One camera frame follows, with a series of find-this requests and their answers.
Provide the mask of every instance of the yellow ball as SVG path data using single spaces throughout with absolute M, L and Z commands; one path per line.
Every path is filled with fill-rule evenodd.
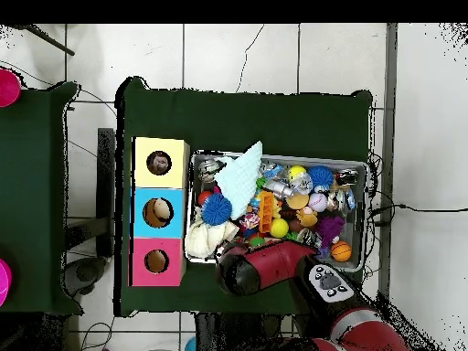
M 302 172 L 306 172 L 304 167 L 302 167 L 301 165 L 293 165 L 288 170 L 288 179 L 289 179 L 289 181 L 291 182 L 295 177 L 297 177 Z
M 271 223 L 270 234 L 276 239 L 281 239 L 288 233 L 288 230 L 288 222 L 282 218 L 275 218 Z

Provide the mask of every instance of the green table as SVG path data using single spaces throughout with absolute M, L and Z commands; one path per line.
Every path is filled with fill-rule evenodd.
M 0 257 L 12 285 L 0 312 L 79 314 L 62 288 L 65 254 L 63 117 L 77 91 L 68 82 L 22 90 L 0 109 Z
M 352 96 L 226 94 L 149 90 L 141 78 L 127 79 L 116 96 L 116 181 L 121 177 L 122 183 L 116 187 L 115 219 L 122 215 L 122 223 L 116 222 L 122 239 L 115 246 L 115 312 L 298 313 L 287 282 L 248 297 L 230 296 L 219 289 L 209 264 L 189 262 L 179 287 L 127 285 L 133 136 L 183 139 L 192 151 L 243 152 L 261 140 L 265 154 L 365 162 L 371 102 L 368 91 Z

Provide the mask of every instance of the purple plush toy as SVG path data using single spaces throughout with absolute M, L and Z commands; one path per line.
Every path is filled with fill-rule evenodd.
M 344 225 L 345 222 L 339 216 L 319 219 L 315 231 L 322 238 L 323 248 L 332 244 L 332 239 L 340 235 Z

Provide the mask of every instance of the green mat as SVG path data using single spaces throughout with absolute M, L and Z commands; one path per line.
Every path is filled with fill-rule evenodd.
M 76 83 L 22 90 L 0 109 L 0 257 L 12 285 L 0 312 L 78 314 L 61 286 L 65 252 L 64 110 Z
M 122 282 L 116 279 L 116 312 L 298 312 L 288 282 L 248 297 L 230 296 L 219 289 L 215 268 L 208 264 L 189 262 L 179 287 L 126 285 L 133 136 L 183 139 L 191 151 L 243 152 L 261 140 L 265 154 L 365 162 L 371 102 L 372 96 L 365 90 L 352 96 L 226 94 L 149 90 L 142 79 L 127 79 L 116 96 L 116 157 L 122 156 L 123 161 L 123 166 L 117 164 L 118 170 L 123 167 L 123 181 L 116 187 L 117 195 L 122 195 L 122 203 L 116 204 L 116 212 L 122 214 L 122 224 L 116 225 L 116 232 L 122 233 L 122 241 L 116 241 L 116 254 L 122 253 L 121 266 L 116 262 L 116 276 L 120 274 Z

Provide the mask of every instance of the light blue cloth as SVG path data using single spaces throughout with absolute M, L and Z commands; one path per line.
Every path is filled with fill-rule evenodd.
M 215 180 L 223 197 L 232 205 L 230 217 L 233 220 L 245 214 L 247 205 L 255 195 L 262 152 L 263 146 L 257 142 L 235 160 L 227 156 L 217 159 L 226 164 L 215 175 Z

